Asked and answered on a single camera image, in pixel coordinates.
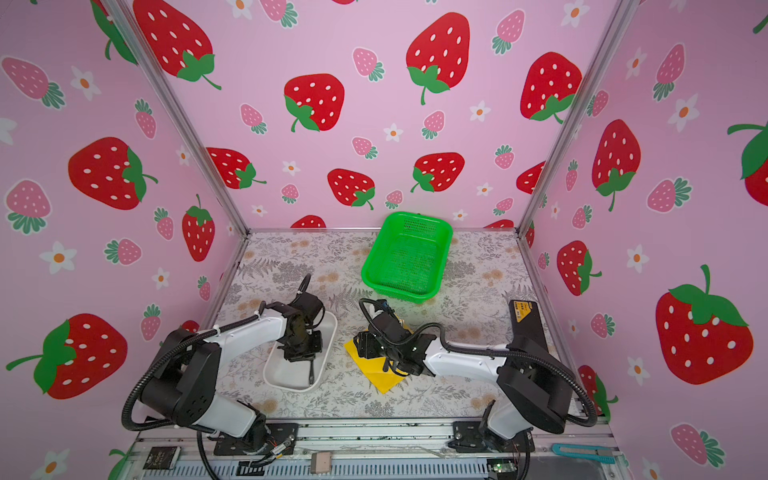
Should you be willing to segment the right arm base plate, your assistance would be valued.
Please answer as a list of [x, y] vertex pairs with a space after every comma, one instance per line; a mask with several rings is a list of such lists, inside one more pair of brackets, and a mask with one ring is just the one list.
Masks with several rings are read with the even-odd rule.
[[534, 443], [529, 432], [520, 432], [512, 439], [505, 440], [493, 433], [480, 421], [455, 421], [452, 437], [447, 442], [449, 449], [458, 453], [532, 453]]

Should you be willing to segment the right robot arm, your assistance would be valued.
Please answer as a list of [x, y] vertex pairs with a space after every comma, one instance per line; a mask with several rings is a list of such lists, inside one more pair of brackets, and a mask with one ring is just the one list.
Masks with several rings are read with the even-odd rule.
[[356, 335], [355, 348], [362, 358], [383, 359], [385, 373], [455, 376], [496, 385], [505, 399], [492, 402], [481, 421], [491, 437], [507, 441], [532, 429], [562, 434], [568, 423], [597, 424], [597, 408], [574, 373], [524, 335], [483, 348], [452, 343], [437, 322], [408, 330], [384, 299], [363, 298], [358, 306], [368, 329]]

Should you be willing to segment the white rectangular tray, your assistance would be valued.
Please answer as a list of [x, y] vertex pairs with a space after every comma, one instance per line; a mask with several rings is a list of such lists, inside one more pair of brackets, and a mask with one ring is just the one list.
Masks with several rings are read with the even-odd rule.
[[263, 368], [263, 379], [270, 387], [297, 393], [306, 393], [318, 386], [322, 380], [338, 327], [337, 317], [326, 312], [319, 331], [322, 333], [322, 351], [314, 358], [315, 382], [309, 386], [309, 361], [288, 362], [283, 351], [274, 344]]

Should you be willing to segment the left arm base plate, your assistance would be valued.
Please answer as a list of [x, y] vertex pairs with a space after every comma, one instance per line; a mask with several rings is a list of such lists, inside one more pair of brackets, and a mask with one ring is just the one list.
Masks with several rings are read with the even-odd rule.
[[292, 455], [299, 432], [298, 423], [267, 422], [254, 426], [244, 437], [221, 434], [215, 439], [215, 456]]

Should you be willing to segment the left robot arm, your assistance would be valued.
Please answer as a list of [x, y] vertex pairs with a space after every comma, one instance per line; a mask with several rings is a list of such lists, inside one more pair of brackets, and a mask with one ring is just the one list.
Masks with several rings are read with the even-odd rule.
[[236, 357], [275, 342], [288, 362], [313, 360], [321, 351], [321, 300], [300, 291], [288, 304], [263, 302], [243, 320], [196, 334], [181, 328], [168, 335], [133, 387], [122, 408], [129, 431], [179, 426], [242, 442], [249, 452], [264, 448], [270, 437], [259, 410], [216, 392], [219, 371]]

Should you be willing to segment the yellow paper napkin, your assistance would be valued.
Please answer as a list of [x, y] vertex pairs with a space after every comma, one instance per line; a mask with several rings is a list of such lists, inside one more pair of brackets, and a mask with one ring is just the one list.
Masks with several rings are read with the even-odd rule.
[[386, 394], [412, 375], [404, 367], [403, 346], [395, 346], [370, 329], [359, 331], [344, 348], [362, 375], [380, 393]]

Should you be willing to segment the green plastic basket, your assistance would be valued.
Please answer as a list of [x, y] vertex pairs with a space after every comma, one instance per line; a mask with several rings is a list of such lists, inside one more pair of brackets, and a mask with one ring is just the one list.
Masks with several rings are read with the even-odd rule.
[[440, 290], [452, 237], [444, 220], [392, 213], [363, 265], [362, 281], [384, 297], [423, 304]]

